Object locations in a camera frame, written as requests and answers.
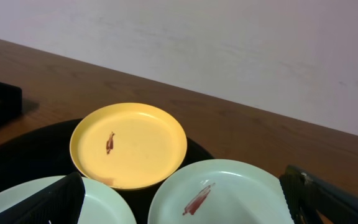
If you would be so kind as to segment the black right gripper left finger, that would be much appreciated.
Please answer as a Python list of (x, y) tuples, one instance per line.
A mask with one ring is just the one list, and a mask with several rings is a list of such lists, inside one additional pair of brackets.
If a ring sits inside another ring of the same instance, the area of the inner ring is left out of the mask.
[(73, 172), (0, 212), (0, 223), (77, 224), (84, 198), (82, 176)]

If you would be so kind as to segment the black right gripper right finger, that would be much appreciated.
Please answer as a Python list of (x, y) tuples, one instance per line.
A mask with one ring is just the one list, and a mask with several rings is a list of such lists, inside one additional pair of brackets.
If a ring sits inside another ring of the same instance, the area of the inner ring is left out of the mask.
[(358, 223), (358, 197), (296, 166), (287, 166), (279, 181), (295, 224), (322, 223), (321, 215), (332, 223)]

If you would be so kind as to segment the yellow plate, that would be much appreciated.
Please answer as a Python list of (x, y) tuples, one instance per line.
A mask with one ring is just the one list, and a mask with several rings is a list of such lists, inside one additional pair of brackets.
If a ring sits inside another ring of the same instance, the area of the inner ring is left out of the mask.
[(187, 145), (181, 124), (166, 111), (118, 103), (83, 118), (71, 135), (69, 151), (85, 177), (114, 189), (137, 190), (172, 175)]

